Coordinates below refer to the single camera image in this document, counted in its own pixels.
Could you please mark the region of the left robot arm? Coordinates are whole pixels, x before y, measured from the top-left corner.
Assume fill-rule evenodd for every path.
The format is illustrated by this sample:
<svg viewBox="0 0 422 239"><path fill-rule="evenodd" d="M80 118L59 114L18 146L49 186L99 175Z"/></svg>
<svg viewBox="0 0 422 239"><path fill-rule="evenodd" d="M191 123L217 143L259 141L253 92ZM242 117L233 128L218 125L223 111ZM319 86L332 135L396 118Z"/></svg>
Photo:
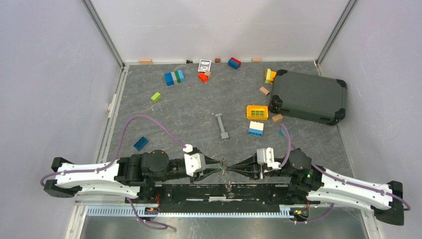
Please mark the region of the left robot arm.
<svg viewBox="0 0 422 239"><path fill-rule="evenodd" d="M156 183L183 178L200 181L216 172L207 165L217 162L197 149L176 159L170 159L162 150L154 150L104 164L76 165L56 157L52 163L54 175L43 181L43 189L57 198L101 194L150 203L157 195Z"/></svg>

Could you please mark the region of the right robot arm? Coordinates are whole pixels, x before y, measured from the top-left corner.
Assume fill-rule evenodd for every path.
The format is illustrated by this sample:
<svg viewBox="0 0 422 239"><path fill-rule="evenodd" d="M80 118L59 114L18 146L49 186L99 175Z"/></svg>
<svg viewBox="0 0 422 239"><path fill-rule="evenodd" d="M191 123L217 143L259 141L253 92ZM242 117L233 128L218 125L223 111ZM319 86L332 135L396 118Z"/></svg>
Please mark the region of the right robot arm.
<svg viewBox="0 0 422 239"><path fill-rule="evenodd" d="M406 206L401 201L403 185L397 181L376 184L357 180L315 165L301 149L275 158L272 148L261 148L250 158L226 168L252 180L288 177L289 204L330 203L371 212L381 222L402 226Z"/></svg>

